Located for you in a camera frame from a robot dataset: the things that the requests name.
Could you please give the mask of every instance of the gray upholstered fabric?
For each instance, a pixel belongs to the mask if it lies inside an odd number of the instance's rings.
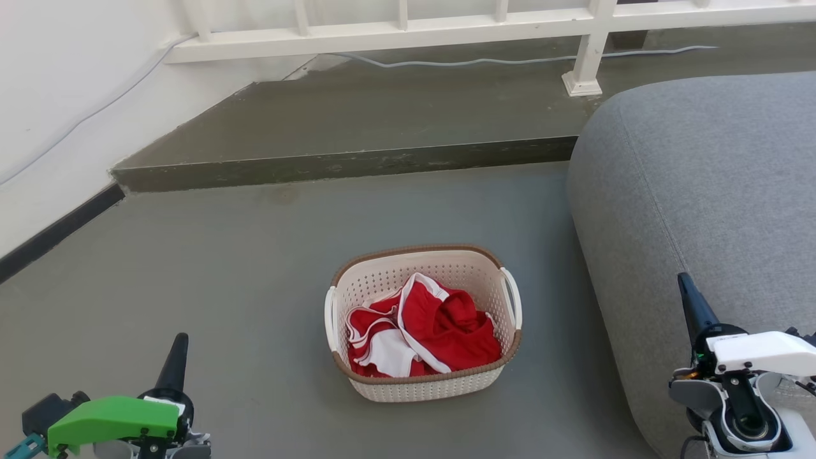
[[[695,78],[621,93],[575,146],[570,206],[635,421],[662,457],[692,430],[676,274],[749,332],[816,331],[816,74]],[[816,399],[791,390],[813,429]]]

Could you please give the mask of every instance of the white cable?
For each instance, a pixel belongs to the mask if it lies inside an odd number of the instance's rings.
[[[111,100],[105,102],[100,106],[98,109],[93,110],[89,114],[81,117],[79,121],[75,122],[71,125],[65,132],[62,133],[61,136],[57,137],[56,140],[52,141],[48,144],[45,148],[41,149],[35,154],[32,154],[30,157],[26,158],[17,166],[12,167],[10,170],[4,172],[0,175],[0,186],[5,185],[9,180],[13,179],[14,177],[18,176],[22,171],[31,167],[37,160],[48,154],[54,147],[56,147],[61,141],[65,140],[66,137],[70,136],[71,133],[79,127],[80,124],[84,123],[88,119],[92,118],[93,116],[97,115],[104,109],[107,109],[109,106],[113,105],[117,100],[123,98],[125,94],[132,91],[134,87],[139,85],[145,78],[147,78],[157,67],[159,64],[162,63],[165,57],[172,51],[172,49],[176,45],[180,45],[183,42],[188,41],[190,38],[196,37],[197,34],[193,33],[190,35],[185,35],[181,38],[176,39],[175,41],[171,42],[167,45],[166,48],[162,51],[162,54],[156,59],[149,67],[146,67],[147,70],[143,72],[133,84],[131,84],[125,91],[122,91],[115,95]],[[706,46],[692,46],[692,47],[684,47],[676,50],[638,50],[638,51],[623,51],[623,52],[611,52],[608,54],[604,54],[603,57],[622,57],[622,56],[642,56],[642,55],[653,55],[653,54],[677,54],[680,52],[691,51],[696,49],[715,49],[717,47],[706,47]],[[503,64],[503,65],[523,65],[523,64],[537,64],[541,62],[555,62],[557,60],[574,60],[577,56],[561,56],[561,57],[548,57],[544,59],[528,59],[528,60],[501,60],[501,59],[476,59],[476,60],[468,60],[465,62],[424,62],[421,60],[412,60],[408,62],[396,62],[394,64],[384,64],[382,62],[378,62],[376,60],[368,59],[367,57],[358,56],[356,54],[350,52],[336,52],[331,53],[335,56],[342,56],[348,57],[349,59],[359,60],[362,62],[366,62],[367,64],[376,65],[377,67],[382,67],[384,69],[393,69],[394,67],[405,67],[408,65],[422,65],[426,67],[461,67],[463,65],[474,65],[480,63],[494,63],[494,64]]]
[[[677,54],[680,52],[691,51],[695,49],[715,49],[717,47],[705,47],[705,46],[692,46],[692,47],[685,47],[676,50],[638,50],[638,51],[622,51],[622,52],[610,52],[604,54],[603,57],[623,57],[623,56],[641,56],[641,55],[649,55],[649,54]],[[369,59],[367,57],[359,56],[357,54],[351,52],[334,52],[331,53],[335,56],[342,56],[348,57],[349,59],[359,60],[361,62],[365,62],[367,64],[376,65],[377,67],[382,67],[383,69],[393,69],[395,67],[406,67],[408,65],[421,65],[424,67],[461,67],[463,65],[474,65],[474,64],[481,64],[485,62],[490,62],[493,64],[503,64],[503,65],[524,65],[524,64],[538,64],[541,62],[555,62],[557,60],[575,60],[577,56],[561,56],[561,57],[547,57],[544,59],[528,59],[528,60],[501,60],[501,59],[475,59],[475,60],[466,60],[464,62],[425,62],[423,60],[410,60],[408,62],[395,62],[394,64],[384,64],[382,62],[378,62],[376,60]]]
[[[29,167],[31,167],[31,165],[34,164],[38,159],[45,156],[49,151],[54,149],[54,147],[56,147],[61,141],[65,140],[65,137],[70,136],[71,132],[73,132],[77,127],[79,127],[80,124],[84,123],[89,118],[92,118],[94,115],[101,112],[102,110],[107,109],[109,106],[113,105],[117,100],[123,98],[125,96],[125,94],[130,92],[139,83],[144,81],[144,79],[147,78],[158,67],[158,65],[162,63],[164,58],[167,57],[167,55],[170,53],[170,51],[173,49],[173,47],[175,47],[176,45],[179,45],[179,44],[181,44],[183,42],[186,42],[190,38],[193,38],[193,37],[196,37],[196,36],[197,36],[196,33],[191,34],[191,35],[185,35],[185,36],[183,36],[181,38],[178,38],[175,41],[171,42],[169,45],[167,45],[167,47],[164,48],[164,50],[162,51],[162,54],[158,57],[158,59],[156,59],[152,64],[150,64],[149,67],[146,65],[145,68],[147,70],[145,72],[143,72],[142,74],[140,74],[136,78],[135,82],[133,84],[131,84],[125,91],[122,91],[122,92],[118,93],[113,98],[111,98],[110,100],[108,100],[107,102],[102,104],[102,106],[99,107],[98,109],[93,110],[89,114],[81,117],[79,119],[79,121],[72,124],[71,127],[69,127],[67,130],[65,130],[65,132],[63,132],[61,136],[56,137],[56,140],[52,141],[45,148],[39,150],[35,154],[32,154],[28,158],[21,161],[20,164],[12,167],[10,170],[5,171],[3,174],[1,174],[0,175],[0,186],[5,185],[9,180],[13,179],[14,177],[18,176],[22,171],[24,171],[24,170],[28,169]]]

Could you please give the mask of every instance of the white basket handle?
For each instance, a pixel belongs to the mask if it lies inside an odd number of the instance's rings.
[[[335,286],[329,287],[326,292],[326,303],[323,311],[323,322],[326,325],[326,339],[329,341],[329,349],[331,352],[337,352],[337,341],[335,341],[335,324],[334,324],[334,302],[335,302]]]
[[[513,322],[516,324],[516,330],[521,330],[521,295],[519,295],[516,280],[512,278],[512,274],[510,274],[510,271],[508,271],[507,268],[501,268],[500,270],[504,276],[504,280],[506,280],[510,286],[514,318]]]

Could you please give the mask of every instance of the beige plastic basket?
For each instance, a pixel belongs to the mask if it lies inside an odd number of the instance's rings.
[[[462,289],[493,317],[502,358],[489,365],[424,377],[363,377],[348,366],[346,314],[366,299],[402,286],[420,272]],[[363,397],[375,402],[419,402],[482,390],[499,377],[521,342],[521,298],[516,281],[499,260],[474,246],[407,247],[349,262],[335,276],[325,304],[326,339],[340,370]]]

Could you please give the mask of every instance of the red clothing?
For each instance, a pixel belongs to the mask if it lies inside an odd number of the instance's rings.
[[[455,372],[501,358],[493,322],[470,295],[419,273],[387,298],[352,310],[347,326],[348,361],[363,376]]]

